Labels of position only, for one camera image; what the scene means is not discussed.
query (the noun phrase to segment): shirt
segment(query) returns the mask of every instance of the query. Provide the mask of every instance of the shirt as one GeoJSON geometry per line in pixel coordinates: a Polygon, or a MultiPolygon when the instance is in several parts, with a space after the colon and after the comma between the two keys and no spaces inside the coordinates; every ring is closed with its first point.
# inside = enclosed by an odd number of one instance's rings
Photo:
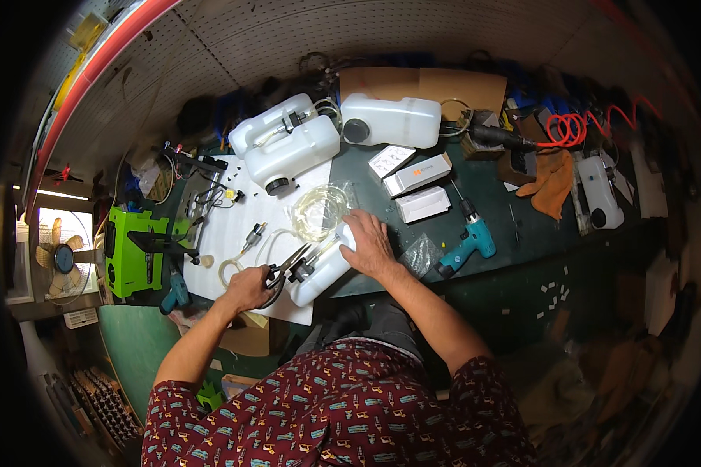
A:
{"type": "Polygon", "coordinates": [[[469,360],[439,402],[421,364],[346,339],[295,356],[214,412],[182,383],[151,390],[143,465],[535,465],[503,373],[469,360]]]}

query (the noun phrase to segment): shirt sleeve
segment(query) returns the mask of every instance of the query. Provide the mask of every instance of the shirt sleeve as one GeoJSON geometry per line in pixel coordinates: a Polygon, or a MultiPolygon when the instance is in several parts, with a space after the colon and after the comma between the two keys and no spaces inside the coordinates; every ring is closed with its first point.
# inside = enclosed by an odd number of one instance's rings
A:
{"type": "Polygon", "coordinates": [[[462,365],[452,379],[449,404],[457,432],[473,436],[481,455],[507,465],[537,464],[516,398],[494,360],[479,356],[462,365]]]}
{"type": "Polygon", "coordinates": [[[172,464],[190,444],[202,440],[193,429],[208,414],[195,394],[179,381],[157,384],[148,399],[141,465],[172,464]]]}

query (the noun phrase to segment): fan hub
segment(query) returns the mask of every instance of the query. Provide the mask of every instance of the fan hub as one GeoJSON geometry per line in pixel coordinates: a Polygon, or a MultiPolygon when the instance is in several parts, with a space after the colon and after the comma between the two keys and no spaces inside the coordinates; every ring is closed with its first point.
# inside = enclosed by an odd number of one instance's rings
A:
{"type": "Polygon", "coordinates": [[[72,248],[61,244],[55,250],[55,266],[62,274],[68,274],[73,267],[75,260],[72,256],[72,248]]]}

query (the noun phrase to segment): forearm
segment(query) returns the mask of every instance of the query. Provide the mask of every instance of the forearm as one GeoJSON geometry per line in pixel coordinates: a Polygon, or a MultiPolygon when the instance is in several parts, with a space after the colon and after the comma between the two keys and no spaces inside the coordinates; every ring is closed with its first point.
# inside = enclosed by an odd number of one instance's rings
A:
{"type": "Polygon", "coordinates": [[[216,300],[206,315],[169,350],[159,366],[153,386],[161,381],[182,381],[197,392],[203,384],[215,347],[235,316],[232,307],[216,300]]]}
{"type": "Polygon", "coordinates": [[[421,333],[454,373],[476,356],[492,356],[483,339],[459,313],[396,264],[379,282],[410,315],[421,333]]]}

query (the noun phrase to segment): white mat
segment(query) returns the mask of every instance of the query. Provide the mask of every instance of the white mat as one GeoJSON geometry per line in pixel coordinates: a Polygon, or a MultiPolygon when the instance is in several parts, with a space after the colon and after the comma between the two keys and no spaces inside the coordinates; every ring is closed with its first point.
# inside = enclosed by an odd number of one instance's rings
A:
{"type": "MultiPolygon", "coordinates": [[[[239,254],[247,234],[254,225],[262,222],[268,223],[262,234],[262,240],[239,259],[244,267],[254,265],[257,252],[272,231],[275,229],[292,230],[291,221],[284,208],[292,206],[309,189],[329,182],[329,169],[332,165],[330,160],[312,168],[296,177],[295,184],[299,185],[299,188],[293,189],[294,183],[291,183],[291,189],[288,193],[284,193],[281,197],[271,197],[262,187],[252,182],[244,161],[236,156],[224,156],[222,159],[229,163],[229,168],[221,176],[220,183],[229,188],[242,190],[244,199],[231,209],[213,208],[203,224],[200,234],[203,236],[203,241],[200,243],[200,255],[212,255],[215,260],[213,266],[205,268],[185,261],[185,270],[183,271],[187,289],[193,294],[210,300],[215,300],[224,294],[224,288],[218,279],[220,263],[239,254]],[[231,182],[228,182],[226,177],[230,177],[231,182]]],[[[280,265],[302,244],[302,241],[290,234],[278,235],[270,250],[268,251],[266,248],[262,253],[260,262],[280,265]]],[[[229,280],[235,272],[235,267],[227,266],[224,278],[229,280]]],[[[264,310],[254,310],[254,312],[308,326],[312,323],[314,304],[298,307],[291,301],[289,292],[297,284],[286,281],[283,293],[275,304],[264,310]]]]}

